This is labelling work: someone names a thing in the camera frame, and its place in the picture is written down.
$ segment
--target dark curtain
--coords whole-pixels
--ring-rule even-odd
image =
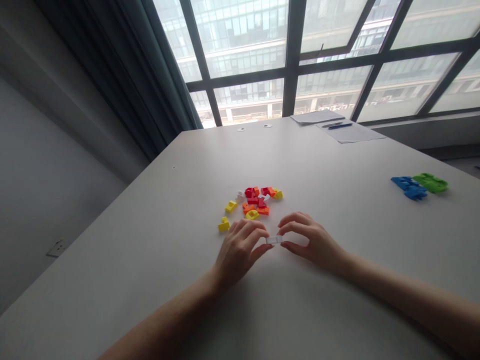
[[[152,0],[35,0],[152,161],[202,123]]]

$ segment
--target white table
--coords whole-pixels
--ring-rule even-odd
[[[289,118],[183,132],[0,318],[2,359],[93,359],[215,261],[238,190],[284,199],[346,249],[480,301],[480,181],[391,139],[339,144]],[[448,193],[415,202],[390,181],[428,172]],[[237,208],[230,221],[243,216]],[[300,236],[287,235],[291,240]],[[199,359],[432,359],[416,326],[280,246],[185,344]]]

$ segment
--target window frame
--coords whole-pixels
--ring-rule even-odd
[[[236,85],[244,85],[248,83],[257,83],[267,80],[275,80],[284,78],[283,86],[283,107],[282,117],[293,115],[295,109],[295,100],[297,95],[297,83],[300,75],[323,73],[332,70],[342,70],[349,68],[357,68],[362,66],[371,66],[363,88],[360,92],[358,101],[353,109],[351,120],[357,122],[360,112],[372,90],[382,65],[389,62],[422,58],[432,55],[458,53],[459,55],[453,61],[451,66],[446,70],[443,76],[435,85],[430,96],[426,98],[420,109],[414,115],[386,118],[374,121],[364,121],[362,124],[378,124],[391,123],[403,120],[421,119],[425,117],[434,117],[450,114],[461,114],[471,111],[478,111],[480,107],[448,110],[441,112],[430,112],[436,102],[448,89],[449,85],[454,81],[457,75],[462,71],[464,66],[480,49],[480,31],[473,37],[436,42],[431,44],[417,45],[412,47],[404,47],[399,49],[391,49],[405,17],[412,5],[413,0],[401,0],[395,15],[392,19],[388,32],[385,36],[380,51],[376,54],[364,55],[359,57],[349,57],[344,59],[332,60],[327,62],[319,62],[312,64],[300,65],[300,60],[315,59],[319,57],[347,54],[351,51],[362,26],[372,9],[375,0],[368,0],[361,16],[354,28],[352,36],[347,46],[336,47],[327,50],[311,51],[301,53],[305,9],[307,0],[290,0],[288,4],[288,25],[286,36],[286,59],[285,66],[269,70],[261,70],[237,75],[229,75],[223,77],[210,78],[207,61],[200,40],[199,30],[195,21],[195,15],[190,0],[179,0],[183,16],[185,18],[188,33],[190,35],[193,50],[200,70],[202,80],[187,82],[186,86],[189,92],[206,91],[210,108],[217,127],[223,126],[214,89],[226,88]]]

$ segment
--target green building block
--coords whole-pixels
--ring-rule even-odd
[[[413,179],[420,183],[431,193],[441,193],[449,189],[449,183],[428,172],[422,172],[413,176]]]

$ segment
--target window pane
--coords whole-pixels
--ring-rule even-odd
[[[383,64],[358,122],[416,114],[456,56],[453,53]]]
[[[214,89],[223,125],[282,117],[284,79]]]
[[[375,1],[349,53],[302,60],[300,65],[378,54],[399,4],[400,0]]]
[[[479,0],[416,0],[391,48],[470,38],[479,25]]]
[[[294,114],[329,109],[350,119],[371,66],[298,77]]]
[[[211,78],[285,66],[288,1],[191,4]],[[216,17],[209,16],[213,11]]]
[[[186,83],[202,80],[179,0],[153,0],[153,2],[183,80]]]
[[[301,52],[346,46],[367,0],[307,0]]]
[[[214,128],[216,126],[215,119],[212,114],[212,108],[210,107],[207,92],[204,90],[191,92],[190,96],[193,104],[195,105],[196,112],[198,113],[198,117],[200,118],[203,128]]]
[[[435,104],[432,113],[480,106],[480,50],[452,81]]]

